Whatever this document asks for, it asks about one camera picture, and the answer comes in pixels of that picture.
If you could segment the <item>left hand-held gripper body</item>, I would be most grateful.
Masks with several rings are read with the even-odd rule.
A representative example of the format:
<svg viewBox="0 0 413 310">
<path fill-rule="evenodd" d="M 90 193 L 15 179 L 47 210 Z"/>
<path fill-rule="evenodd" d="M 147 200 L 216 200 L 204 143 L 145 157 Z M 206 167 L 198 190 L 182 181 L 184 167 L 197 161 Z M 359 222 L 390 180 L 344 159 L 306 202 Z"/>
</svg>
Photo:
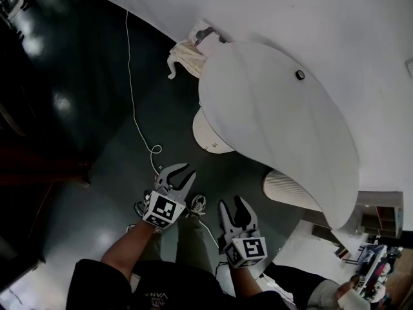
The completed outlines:
<svg viewBox="0 0 413 310">
<path fill-rule="evenodd" d="M 160 229 L 170 227 L 186 208 L 185 199 L 165 187 L 145 193 L 143 221 Z"/>
</svg>

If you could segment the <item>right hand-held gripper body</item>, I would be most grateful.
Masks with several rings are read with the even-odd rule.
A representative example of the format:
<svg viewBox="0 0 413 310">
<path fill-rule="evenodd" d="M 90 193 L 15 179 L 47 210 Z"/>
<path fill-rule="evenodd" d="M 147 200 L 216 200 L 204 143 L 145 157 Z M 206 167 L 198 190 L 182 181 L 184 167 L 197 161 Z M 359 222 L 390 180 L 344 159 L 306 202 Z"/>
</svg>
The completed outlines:
<svg viewBox="0 0 413 310">
<path fill-rule="evenodd" d="M 267 258 L 265 238 L 258 229 L 239 235 L 223 234 L 218 239 L 219 253 L 224 254 L 232 268 L 250 267 Z"/>
</svg>

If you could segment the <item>large white wooden drawer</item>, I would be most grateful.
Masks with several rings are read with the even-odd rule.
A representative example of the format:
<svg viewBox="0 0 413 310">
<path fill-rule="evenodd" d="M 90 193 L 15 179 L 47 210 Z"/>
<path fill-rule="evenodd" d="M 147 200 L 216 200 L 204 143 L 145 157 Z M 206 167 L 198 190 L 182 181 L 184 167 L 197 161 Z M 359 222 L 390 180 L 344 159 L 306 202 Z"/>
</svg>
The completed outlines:
<svg viewBox="0 0 413 310">
<path fill-rule="evenodd" d="M 234 149 L 225 143 L 208 123 L 202 108 L 199 108 L 192 122 L 192 132 L 197 144 L 212 154 L 234 152 Z"/>
</svg>

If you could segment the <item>person's left forearm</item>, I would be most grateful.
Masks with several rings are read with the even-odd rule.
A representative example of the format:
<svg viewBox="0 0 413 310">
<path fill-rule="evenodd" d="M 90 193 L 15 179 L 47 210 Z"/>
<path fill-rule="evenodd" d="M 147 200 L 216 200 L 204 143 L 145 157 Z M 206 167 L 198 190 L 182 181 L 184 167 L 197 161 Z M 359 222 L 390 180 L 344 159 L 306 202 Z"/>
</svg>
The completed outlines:
<svg viewBox="0 0 413 310">
<path fill-rule="evenodd" d="M 141 220 L 106 251 L 101 262 L 130 280 L 137 262 L 161 260 L 161 241 L 160 230 Z"/>
</svg>

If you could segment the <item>person's right forearm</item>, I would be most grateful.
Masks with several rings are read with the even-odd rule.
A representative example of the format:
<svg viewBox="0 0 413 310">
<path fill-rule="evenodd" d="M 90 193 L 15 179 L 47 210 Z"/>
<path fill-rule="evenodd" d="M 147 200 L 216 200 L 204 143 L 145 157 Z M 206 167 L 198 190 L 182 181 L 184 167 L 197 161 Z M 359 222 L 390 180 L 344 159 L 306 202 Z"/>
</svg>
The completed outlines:
<svg viewBox="0 0 413 310">
<path fill-rule="evenodd" d="M 244 304 L 256 305 L 256 296 L 262 292 L 262 289 L 253 278 L 249 269 L 246 267 L 238 269 L 230 267 L 230 276 L 236 298 Z"/>
</svg>

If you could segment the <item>white cabinet with drawer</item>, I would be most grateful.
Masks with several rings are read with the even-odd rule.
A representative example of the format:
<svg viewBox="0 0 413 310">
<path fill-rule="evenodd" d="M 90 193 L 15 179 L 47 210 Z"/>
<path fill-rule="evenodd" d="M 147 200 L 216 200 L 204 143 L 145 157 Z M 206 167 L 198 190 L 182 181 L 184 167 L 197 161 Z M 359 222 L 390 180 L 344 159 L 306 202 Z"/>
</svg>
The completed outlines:
<svg viewBox="0 0 413 310">
<path fill-rule="evenodd" d="M 206 120 L 225 143 L 300 184 L 332 228 L 347 223 L 359 191 L 357 148 L 310 72 L 275 48 L 232 42 L 207 58 L 198 91 Z"/>
</svg>

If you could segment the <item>person's grey sneaker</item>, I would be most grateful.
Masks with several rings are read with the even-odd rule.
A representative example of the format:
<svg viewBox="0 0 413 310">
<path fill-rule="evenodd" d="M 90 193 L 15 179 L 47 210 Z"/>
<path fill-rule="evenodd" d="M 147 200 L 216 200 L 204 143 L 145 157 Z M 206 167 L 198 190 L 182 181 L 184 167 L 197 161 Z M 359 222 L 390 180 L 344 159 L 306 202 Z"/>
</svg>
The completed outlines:
<svg viewBox="0 0 413 310">
<path fill-rule="evenodd" d="M 190 205 L 186 208 L 187 213 L 186 213 L 186 218 L 195 216 L 197 218 L 200 218 L 202 215 L 204 215 L 204 210 L 206 207 L 206 198 L 202 194 L 196 195 L 192 201 L 190 202 Z"/>
</svg>

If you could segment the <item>person's olive trouser leg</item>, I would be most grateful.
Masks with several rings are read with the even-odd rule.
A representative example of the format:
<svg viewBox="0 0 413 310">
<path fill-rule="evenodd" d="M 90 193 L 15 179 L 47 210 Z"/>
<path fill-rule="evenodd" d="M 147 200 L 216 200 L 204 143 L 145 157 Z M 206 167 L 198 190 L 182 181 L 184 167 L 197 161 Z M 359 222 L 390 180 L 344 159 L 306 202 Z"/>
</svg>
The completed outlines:
<svg viewBox="0 0 413 310">
<path fill-rule="evenodd" d="M 212 274 L 212 266 L 204 242 L 203 228 L 197 216 L 177 220 L 178 240 L 175 263 L 202 269 Z M 139 261 L 162 261 L 162 234 L 154 233 Z"/>
</svg>

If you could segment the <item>white table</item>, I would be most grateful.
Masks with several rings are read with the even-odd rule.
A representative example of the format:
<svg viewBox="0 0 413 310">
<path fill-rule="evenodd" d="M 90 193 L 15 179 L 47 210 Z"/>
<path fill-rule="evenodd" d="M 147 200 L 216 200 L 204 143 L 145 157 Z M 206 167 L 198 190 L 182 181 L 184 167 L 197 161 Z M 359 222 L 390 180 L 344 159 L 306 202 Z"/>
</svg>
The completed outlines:
<svg viewBox="0 0 413 310">
<path fill-rule="evenodd" d="M 337 283 L 346 282 L 354 274 L 354 267 L 335 255 L 338 247 L 311 232 L 312 224 L 301 220 L 272 262 L 318 274 Z"/>
</svg>

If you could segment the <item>person's black shirt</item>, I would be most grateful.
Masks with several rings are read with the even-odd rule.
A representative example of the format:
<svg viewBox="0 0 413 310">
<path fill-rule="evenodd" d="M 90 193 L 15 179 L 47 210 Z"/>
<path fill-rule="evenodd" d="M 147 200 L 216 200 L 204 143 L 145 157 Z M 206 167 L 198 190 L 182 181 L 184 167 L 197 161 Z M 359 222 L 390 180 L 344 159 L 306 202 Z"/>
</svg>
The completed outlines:
<svg viewBox="0 0 413 310">
<path fill-rule="evenodd" d="M 94 260 L 76 263 L 66 310 L 289 310 L 278 293 L 249 298 L 225 294 L 212 273 L 165 261 L 137 262 L 136 289 L 117 269 Z"/>
</svg>

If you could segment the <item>cream cloth bag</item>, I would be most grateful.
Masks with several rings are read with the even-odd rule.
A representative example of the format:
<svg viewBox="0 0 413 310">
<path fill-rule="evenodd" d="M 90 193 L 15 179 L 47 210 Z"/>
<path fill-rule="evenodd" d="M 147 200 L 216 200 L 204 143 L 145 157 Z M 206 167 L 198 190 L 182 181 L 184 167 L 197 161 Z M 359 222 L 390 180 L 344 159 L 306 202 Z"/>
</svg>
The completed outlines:
<svg viewBox="0 0 413 310">
<path fill-rule="evenodd" d="M 197 50 L 192 42 L 179 42 L 169 51 L 169 56 L 166 61 L 170 69 L 168 79 L 175 78 L 176 63 L 180 63 L 194 77 L 200 78 L 206 60 L 207 58 Z"/>
</svg>

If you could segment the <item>cluttered work desk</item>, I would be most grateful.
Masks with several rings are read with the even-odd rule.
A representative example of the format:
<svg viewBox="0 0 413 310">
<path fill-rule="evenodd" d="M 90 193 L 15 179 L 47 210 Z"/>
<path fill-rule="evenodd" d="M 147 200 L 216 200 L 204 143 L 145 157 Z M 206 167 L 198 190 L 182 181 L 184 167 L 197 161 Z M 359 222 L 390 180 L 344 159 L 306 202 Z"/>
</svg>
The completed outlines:
<svg viewBox="0 0 413 310">
<path fill-rule="evenodd" d="M 362 245 L 358 257 L 345 260 L 346 264 L 356 266 L 360 281 L 356 291 L 370 303 L 386 298 L 385 283 L 393 272 L 396 261 L 402 256 L 402 247 L 386 245 Z"/>
</svg>

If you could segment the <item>white open shelf cabinet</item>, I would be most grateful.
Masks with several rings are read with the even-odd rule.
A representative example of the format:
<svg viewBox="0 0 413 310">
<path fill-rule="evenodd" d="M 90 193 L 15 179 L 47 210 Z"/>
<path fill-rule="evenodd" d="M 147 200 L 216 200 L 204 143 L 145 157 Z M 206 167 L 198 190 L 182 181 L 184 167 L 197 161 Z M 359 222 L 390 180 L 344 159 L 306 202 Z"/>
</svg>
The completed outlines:
<svg viewBox="0 0 413 310">
<path fill-rule="evenodd" d="M 403 192 L 359 191 L 355 209 L 365 233 L 400 238 L 403 231 Z"/>
</svg>

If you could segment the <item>leaning printed picture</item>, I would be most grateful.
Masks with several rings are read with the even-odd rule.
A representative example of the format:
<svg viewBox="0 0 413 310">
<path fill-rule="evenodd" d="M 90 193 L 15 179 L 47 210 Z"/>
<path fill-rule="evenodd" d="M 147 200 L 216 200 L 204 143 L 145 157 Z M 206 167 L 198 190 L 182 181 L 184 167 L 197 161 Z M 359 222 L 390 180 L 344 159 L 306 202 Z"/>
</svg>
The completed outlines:
<svg viewBox="0 0 413 310">
<path fill-rule="evenodd" d="M 205 57 L 209 57 L 216 49 L 228 43 L 210 24 L 200 19 L 191 29 L 188 40 Z"/>
</svg>

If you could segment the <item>white ribbed table leg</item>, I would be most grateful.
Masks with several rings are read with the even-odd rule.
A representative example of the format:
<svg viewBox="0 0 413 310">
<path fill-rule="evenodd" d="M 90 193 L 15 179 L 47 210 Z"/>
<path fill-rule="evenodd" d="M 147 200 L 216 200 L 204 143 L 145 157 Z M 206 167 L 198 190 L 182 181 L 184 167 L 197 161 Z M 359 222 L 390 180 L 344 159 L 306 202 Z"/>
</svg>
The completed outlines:
<svg viewBox="0 0 413 310">
<path fill-rule="evenodd" d="M 320 206 L 300 184 L 279 171 L 272 170 L 264 178 L 263 192 L 273 201 L 321 212 Z"/>
</svg>

